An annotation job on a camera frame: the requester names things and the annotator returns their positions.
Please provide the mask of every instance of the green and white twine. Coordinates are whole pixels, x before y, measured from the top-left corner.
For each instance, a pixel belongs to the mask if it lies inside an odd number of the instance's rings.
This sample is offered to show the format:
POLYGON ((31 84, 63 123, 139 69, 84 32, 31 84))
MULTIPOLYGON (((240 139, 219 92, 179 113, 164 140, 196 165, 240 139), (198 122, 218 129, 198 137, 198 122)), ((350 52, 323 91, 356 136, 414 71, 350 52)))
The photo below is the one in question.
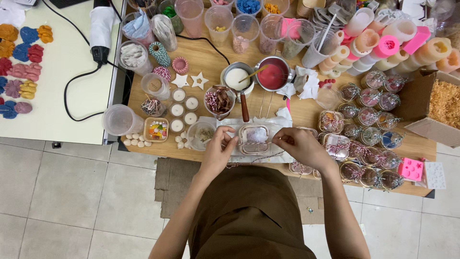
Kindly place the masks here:
POLYGON ((150 44, 149 46, 149 53, 152 55, 160 66, 169 67, 171 65, 171 58, 168 56, 165 47, 158 41, 150 44))

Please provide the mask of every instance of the brown shirt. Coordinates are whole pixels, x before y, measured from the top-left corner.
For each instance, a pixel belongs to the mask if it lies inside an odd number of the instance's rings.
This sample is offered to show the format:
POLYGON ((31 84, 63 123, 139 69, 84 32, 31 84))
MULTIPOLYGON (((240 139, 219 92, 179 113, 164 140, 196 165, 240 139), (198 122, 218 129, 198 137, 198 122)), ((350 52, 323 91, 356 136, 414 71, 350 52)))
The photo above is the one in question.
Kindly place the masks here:
POLYGON ((206 189, 189 234, 194 258, 316 258, 294 191, 277 170, 238 166, 206 189))

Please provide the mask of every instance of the hand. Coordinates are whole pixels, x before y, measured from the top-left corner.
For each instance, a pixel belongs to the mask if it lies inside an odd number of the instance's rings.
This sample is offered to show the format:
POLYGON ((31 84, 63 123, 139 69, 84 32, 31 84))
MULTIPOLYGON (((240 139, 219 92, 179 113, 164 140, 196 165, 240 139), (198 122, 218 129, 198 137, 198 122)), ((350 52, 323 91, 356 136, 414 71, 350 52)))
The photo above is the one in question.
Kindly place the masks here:
POLYGON ((198 174, 209 180, 209 182, 214 180, 225 169, 238 142, 238 136, 231 138, 227 131, 235 133, 235 129, 232 127, 219 126, 214 132, 214 137, 207 143, 198 174))
POLYGON ((308 130, 282 128, 272 142, 286 150, 300 163, 317 169, 320 173, 337 166, 324 147, 308 130))

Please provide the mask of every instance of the pink melted wax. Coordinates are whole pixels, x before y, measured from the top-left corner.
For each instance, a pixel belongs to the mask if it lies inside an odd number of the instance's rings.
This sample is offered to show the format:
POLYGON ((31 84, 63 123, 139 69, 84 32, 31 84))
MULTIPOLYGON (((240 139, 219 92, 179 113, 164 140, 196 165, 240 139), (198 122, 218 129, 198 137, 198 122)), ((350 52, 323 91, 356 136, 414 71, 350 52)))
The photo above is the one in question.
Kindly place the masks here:
POLYGON ((281 88, 284 85, 285 79, 283 78, 283 71, 281 68, 269 64, 268 67, 261 72, 257 73, 260 83, 270 89, 275 90, 281 88))

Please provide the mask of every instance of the person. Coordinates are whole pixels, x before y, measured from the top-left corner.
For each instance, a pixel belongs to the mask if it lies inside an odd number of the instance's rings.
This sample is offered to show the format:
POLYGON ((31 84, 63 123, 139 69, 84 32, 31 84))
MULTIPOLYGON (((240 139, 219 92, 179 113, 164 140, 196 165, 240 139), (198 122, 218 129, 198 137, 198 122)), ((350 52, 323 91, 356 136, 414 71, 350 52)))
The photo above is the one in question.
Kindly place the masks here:
MULTIPOLYGON (((189 191, 149 259, 316 258, 304 244, 299 206, 287 177, 258 166, 225 169, 238 137, 220 126, 208 143, 189 191)), ((324 224, 332 258, 370 258, 339 176, 339 168, 304 129, 282 128, 272 142, 321 174, 324 224)))

